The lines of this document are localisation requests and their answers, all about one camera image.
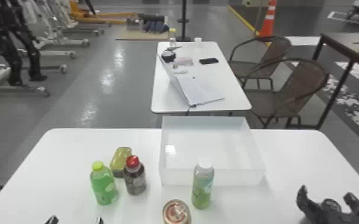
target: red bottle cap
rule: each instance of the red bottle cap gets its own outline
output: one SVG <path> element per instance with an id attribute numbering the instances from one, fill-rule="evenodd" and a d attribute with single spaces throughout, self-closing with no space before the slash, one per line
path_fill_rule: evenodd
<path id="1" fill-rule="evenodd" d="M 135 168 L 139 165 L 139 158 L 135 155 L 130 155 L 127 159 L 126 159 L 126 166 L 128 166 L 129 168 Z"/>

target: caster wheel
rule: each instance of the caster wheel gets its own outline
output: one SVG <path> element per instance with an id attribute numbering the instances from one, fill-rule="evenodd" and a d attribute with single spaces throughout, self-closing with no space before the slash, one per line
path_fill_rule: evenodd
<path id="1" fill-rule="evenodd" d="M 61 74 L 67 74 L 67 65 L 66 64 L 60 65 L 60 72 L 61 72 Z"/>
<path id="2" fill-rule="evenodd" d="M 90 46 L 91 45 L 91 43 L 89 42 L 89 40 L 88 39 L 84 39 L 83 41 L 82 41 L 82 46 L 83 47 L 88 47 L 88 46 Z"/>
<path id="3" fill-rule="evenodd" d="M 71 59 L 75 59 L 76 58 L 76 53 L 73 51 L 70 53 L 70 58 Z"/>
<path id="4" fill-rule="evenodd" d="M 43 94 L 45 97 L 50 97 L 50 92 L 47 91 L 46 88 L 44 88 L 43 86 L 40 86 L 36 89 L 36 91 L 38 91 L 39 93 Z"/>

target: can lid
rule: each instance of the can lid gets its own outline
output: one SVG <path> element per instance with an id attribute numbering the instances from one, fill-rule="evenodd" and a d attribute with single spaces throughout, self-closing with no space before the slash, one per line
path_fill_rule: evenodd
<path id="1" fill-rule="evenodd" d="M 103 162 L 102 161 L 94 161 L 92 164 L 92 170 L 93 171 L 99 171 L 101 169 L 103 169 Z"/>
<path id="2" fill-rule="evenodd" d="M 189 220 L 186 207 L 177 201 L 167 204 L 163 215 L 168 223 L 187 223 Z"/>
<path id="3" fill-rule="evenodd" d="M 139 165 L 139 158 L 135 155 L 130 155 L 127 159 L 126 159 L 126 166 L 128 166 L 129 168 L 135 168 Z"/>
<path id="4" fill-rule="evenodd" d="M 213 162 L 211 158 L 203 157 L 203 158 L 199 158 L 198 165 L 202 169 L 211 169 L 213 167 Z"/>

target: yellow bottle cap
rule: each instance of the yellow bottle cap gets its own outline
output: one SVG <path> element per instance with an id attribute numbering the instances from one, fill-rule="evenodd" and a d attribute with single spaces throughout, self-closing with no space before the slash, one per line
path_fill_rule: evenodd
<path id="1" fill-rule="evenodd" d="M 92 170 L 93 171 L 100 171 L 101 169 L 103 169 L 103 162 L 102 161 L 94 161 L 92 164 Z"/>

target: brown bottle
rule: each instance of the brown bottle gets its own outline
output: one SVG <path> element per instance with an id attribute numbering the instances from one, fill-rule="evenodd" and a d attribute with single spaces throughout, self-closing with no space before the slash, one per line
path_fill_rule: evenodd
<path id="1" fill-rule="evenodd" d="M 124 167 L 126 190 L 132 195 L 140 195 L 146 189 L 145 167 L 139 158 L 131 155 L 126 159 Z"/>

